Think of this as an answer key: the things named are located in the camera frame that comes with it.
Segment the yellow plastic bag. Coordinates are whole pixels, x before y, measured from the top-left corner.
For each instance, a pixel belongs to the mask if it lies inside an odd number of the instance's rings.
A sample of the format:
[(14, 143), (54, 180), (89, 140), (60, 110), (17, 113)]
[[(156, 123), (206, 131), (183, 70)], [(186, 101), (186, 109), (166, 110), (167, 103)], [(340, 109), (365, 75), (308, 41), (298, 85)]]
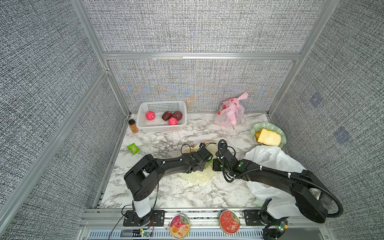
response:
[(208, 143), (203, 142), (203, 144), (206, 145), (206, 148), (208, 151), (213, 155), (213, 157), (205, 164), (205, 167), (203, 171), (196, 171), (192, 172), (190, 174), (186, 173), (180, 173), (180, 177), (186, 181), (189, 181), (193, 184), (206, 184), (208, 181), (211, 180), (211, 178), (216, 174), (216, 172), (213, 171), (213, 163), (214, 159), (216, 159), (216, 151), (217, 151), (217, 144), (216, 143)]

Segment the pink wrinkled fruit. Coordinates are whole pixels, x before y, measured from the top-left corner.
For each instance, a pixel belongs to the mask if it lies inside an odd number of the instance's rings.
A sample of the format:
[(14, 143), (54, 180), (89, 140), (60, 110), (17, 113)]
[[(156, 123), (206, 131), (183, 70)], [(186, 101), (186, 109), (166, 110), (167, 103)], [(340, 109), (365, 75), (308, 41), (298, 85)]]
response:
[(178, 120), (176, 118), (170, 118), (168, 123), (170, 126), (174, 126), (178, 124)]
[(152, 111), (146, 112), (145, 116), (148, 121), (153, 121), (156, 118), (156, 114)]

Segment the dark purple fruit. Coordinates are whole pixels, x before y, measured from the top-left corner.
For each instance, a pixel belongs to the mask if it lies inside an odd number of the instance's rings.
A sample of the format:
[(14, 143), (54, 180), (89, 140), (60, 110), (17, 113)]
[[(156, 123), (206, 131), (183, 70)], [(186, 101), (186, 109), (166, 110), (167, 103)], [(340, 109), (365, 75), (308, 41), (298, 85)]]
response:
[(168, 120), (171, 119), (172, 117), (173, 117), (173, 113), (170, 112), (170, 111), (167, 111), (167, 112), (163, 113), (163, 115), (162, 115), (162, 119), (163, 119), (164, 121), (168, 121)]
[(172, 114), (172, 117), (175, 118), (177, 121), (180, 121), (183, 118), (183, 113), (181, 111), (175, 111)]

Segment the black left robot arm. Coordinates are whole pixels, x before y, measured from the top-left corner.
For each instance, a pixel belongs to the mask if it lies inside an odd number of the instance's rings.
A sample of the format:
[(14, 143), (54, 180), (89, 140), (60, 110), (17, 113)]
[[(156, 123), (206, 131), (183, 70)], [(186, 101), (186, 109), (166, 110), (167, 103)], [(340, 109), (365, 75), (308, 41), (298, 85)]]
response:
[(159, 159), (153, 155), (145, 155), (124, 175), (127, 188), (133, 196), (134, 215), (140, 220), (147, 220), (154, 207), (149, 196), (163, 177), (174, 174), (190, 174), (202, 172), (213, 154), (201, 145), (196, 152), (183, 153), (179, 157)]

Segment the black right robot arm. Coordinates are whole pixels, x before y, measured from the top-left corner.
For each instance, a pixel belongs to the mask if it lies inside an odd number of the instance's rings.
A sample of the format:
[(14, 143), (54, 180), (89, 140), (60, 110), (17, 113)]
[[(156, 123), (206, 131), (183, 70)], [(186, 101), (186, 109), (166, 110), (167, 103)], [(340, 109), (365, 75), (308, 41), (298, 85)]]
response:
[(296, 207), (307, 219), (324, 223), (327, 218), (337, 218), (344, 213), (342, 203), (310, 171), (285, 172), (268, 168), (250, 160), (238, 160), (227, 148), (216, 152), (224, 178), (257, 182), (274, 187), (295, 198)]

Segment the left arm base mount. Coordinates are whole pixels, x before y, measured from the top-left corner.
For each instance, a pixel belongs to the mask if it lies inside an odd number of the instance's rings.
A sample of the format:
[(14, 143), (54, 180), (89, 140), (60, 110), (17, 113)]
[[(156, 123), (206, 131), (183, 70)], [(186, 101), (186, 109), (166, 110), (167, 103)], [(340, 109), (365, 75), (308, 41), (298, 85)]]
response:
[(153, 210), (148, 213), (146, 216), (139, 218), (137, 214), (133, 211), (126, 211), (124, 213), (124, 227), (147, 227), (149, 225), (154, 227), (163, 227), (165, 221), (164, 210)]

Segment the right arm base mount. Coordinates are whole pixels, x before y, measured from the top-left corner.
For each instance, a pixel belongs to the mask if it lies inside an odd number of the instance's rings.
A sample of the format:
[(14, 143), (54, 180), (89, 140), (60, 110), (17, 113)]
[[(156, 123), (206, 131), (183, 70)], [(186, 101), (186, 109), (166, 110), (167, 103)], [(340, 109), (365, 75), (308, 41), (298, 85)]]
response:
[(243, 210), (242, 216), (247, 226), (264, 225), (262, 236), (264, 240), (278, 240), (288, 228), (288, 217), (275, 219), (268, 211), (268, 205), (272, 201), (271, 198), (266, 199), (262, 207), (258, 210)]

